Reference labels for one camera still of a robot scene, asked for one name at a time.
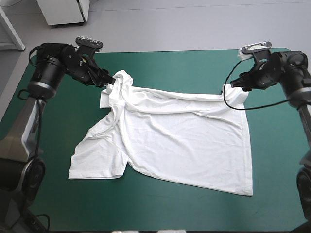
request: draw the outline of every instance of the robotic arm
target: robotic arm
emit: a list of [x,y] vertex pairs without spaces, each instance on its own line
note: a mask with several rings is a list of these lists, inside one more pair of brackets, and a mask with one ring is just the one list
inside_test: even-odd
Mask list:
[[[271,43],[262,42],[240,48],[241,60],[253,58],[255,64],[249,72],[230,82],[232,87],[244,91],[264,90],[280,83],[289,104],[299,112],[303,128],[311,147],[311,77],[307,56],[300,51],[270,53]],[[300,161],[304,165],[297,175],[302,209],[308,221],[292,232],[310,232],[311,226],[311,150]]]
[[84,85],[113,84],[108,71],[93,56],[103,44],[86,37],[73,45],[44,43],[37,51],[36,70],[28,84],[30,93],[7,136],[0,141],[0,232],[44,233],[47,230],[27,208],[33,203],[44,177],[45,164],[38,157],[40,121],[46,101],[55,96],[65,74]]

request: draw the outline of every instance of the cloth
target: cloth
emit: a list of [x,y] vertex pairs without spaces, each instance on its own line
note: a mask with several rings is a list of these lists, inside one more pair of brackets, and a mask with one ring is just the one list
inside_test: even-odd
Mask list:
[[[111,112],[86,134],[71,158],[69,179],[113,179],[127,163],[147,176],[252,195],[252,164],[245,111],[222,95],[183,94],[132,86],[124,71],[101,94]],[[225,89],[239,108],[241,88]]]

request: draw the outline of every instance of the black cable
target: black cable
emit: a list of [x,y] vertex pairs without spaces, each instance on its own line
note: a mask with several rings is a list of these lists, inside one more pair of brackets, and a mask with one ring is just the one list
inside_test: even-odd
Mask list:
[[38,123],[38,134],[37,134],[37,143],[36,143],[36,146],[35,146],[35,156],[34,156],[34,159],[38,158],[38,156],[39,156],[39,144],[40,144],[40,138],[41,138],[42,109],[41,109],[39,100],[40,100],[39,98],[36,99],[37,108],[38,108],[38,112],[39,112],[39,123]]
[[33,54],[36,50],[42,49],[42,48],[43,48],[43,46],[37,46],[37,47],[34,47],[34,48],[29,52],[29,55],[28,55],[29,64],[31,64],[31,65],[34,66],[34,67],[37,67],[37,65],[35,65],[35,64],[31,61],[31,54]]
[[[26,100],[26,99],[28,99],[28,97],[23,98],[23,97],[20,96],[23,92],[28,92],[28,93],[29,93],[28,97],[32,97],[31,94],[30,94],[30,92],[29,92],[27,89],[22,89],[22,90],[20,90],[20,91],[18,92],[18,94],[17,94],[17,97],[18,97],[20,100]],[[38,115],[39,115],[38,121],[39,121],[39,122],[38,122],[37,141],[36,141],[36,146],[35,146],[35,155],[34,155],[34,157],[33,157],[33,161],[35,161],[35,160],[38,158],[38,156],[39,156],[39,145],[40,145],[41,125],[42,125],[42,109],[41,109],[41,106],[40,106],[40,100],[46,102],[45,99],[43,99],[43,98],[38,98],[38,97],[35,98],[36,105],[37,105],[37,108],[38,108]],[[33,173],[33,171],[35,170],[34,167],[35,167],[35,164],[32,166],[32,168],[31,168],[31,170],[30,170],[30,174],[31,174],[30,176],[33,175],[32,173]],[[46,232],[48,233],[48,232],[50,231],[50,224],[51,224],[51,219],[50,219],[50,217],[49,217],[47,214],[40,214],[40,215],[36,215],[35,217],[46,217],[46,218],[47,218],[47,220],[48,220],[48,225],[47,225],[47,231],[46,231]]]
[[258,106],[258,107],[252,107],[252,108],[235,108],[232,107],[231,105],[228,104],[227,100],[225,99],[225,86],[227,85],[228,79],[230,78],[231,74],[233,73],[233,71],[235,70],[235,68],[241,63],[242,61],[239,61],[238,63],[236,63],[236,65],[233,67],[233,69],[231,70],[231,72],[228,74],[227,78],[225,79],[225,84],[224,84],[224,90],[223,90],[223,98],[224,98],[224,102],[225,104],[229,107],[232,108],[234,110],[240,110],[240,111],[244,111],[244,110],[255,110],[255,109],[260,109],[260,108],[267,108],[267,107],[272,107],[272,106],[276,106],[282,103],[286,103],[289,102],[291,100],[282,100],[280,102],[276,102],[276,103],[271,103],[271,104],[267,104],[267,105],[262,105],[262,106]]
[[48,221],[47,233],[50,232],[50,224],[51,224],[50,216],[48,216],[47,214],[40,214],[40,215],[35,215],[35,217],[46,217],[46,219]]
[[[18,92],[17,94],[17,98],[19,98],[20,100],[26,100],[28,99],[28,97],[31,97],[31,95],[29,95],[28,97],[26,98],[23,98],[21,97],[20,95],[23,93],[23,92],[28,92],[30,93],[27,89],[22,89]],[[42,109],[41,109],[41,106],[40,106],[40,100],[45,101],[45,99],[43,98],[35,98],[36,99],[36,104],[37,104],[37,109],[38,109],[38,115],[39,115],[39,123],[38,123],[38,134],[37,134],[37,142],[36,142],[36,146],[35,146],[35,155],[34,155],[34,160],[36,158],[38,158],[39,156],[39,145],[40,145],[40,138],[41,138],[41,125],[42,125]]]

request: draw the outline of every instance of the t-shirt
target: t-shirt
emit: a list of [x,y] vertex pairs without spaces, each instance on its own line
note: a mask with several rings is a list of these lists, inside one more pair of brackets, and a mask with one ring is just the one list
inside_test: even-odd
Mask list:
[[[101,94],[111,112],[94,125],[71,158],[69,179],[113,179],[127,163],[154,178],[252,195],[250,136],[245,111],[222,95],[132,86],[124,70]],[[243,108],[247,92],[225,89]]]

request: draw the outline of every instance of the green table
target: green table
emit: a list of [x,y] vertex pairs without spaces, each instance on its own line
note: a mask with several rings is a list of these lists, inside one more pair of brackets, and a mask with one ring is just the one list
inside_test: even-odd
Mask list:
[[[126,70],[134,85],[184,93],[219,94],[238,62],[237,50],[96,54],[113,74]],[[253,64],[243,62],[236,78]],[[18,90],[34,71],[28,66]],[[101,90],[64,77],[43,115],[40,147],[47,172],[31,207],[51,217],[51,230],[273,231],[304,222],[296,189],[298,161],[308,151],[298,113],[288,104],[247,112],[253,157],[253,197],[166,182],[130,166],[114,180],[68,180],[70,157],[87,130],[109,110]],[[245,106],[283,100],[280,85],[249,93]],[[24,102],[16,93],[0,124],[3,138]]]

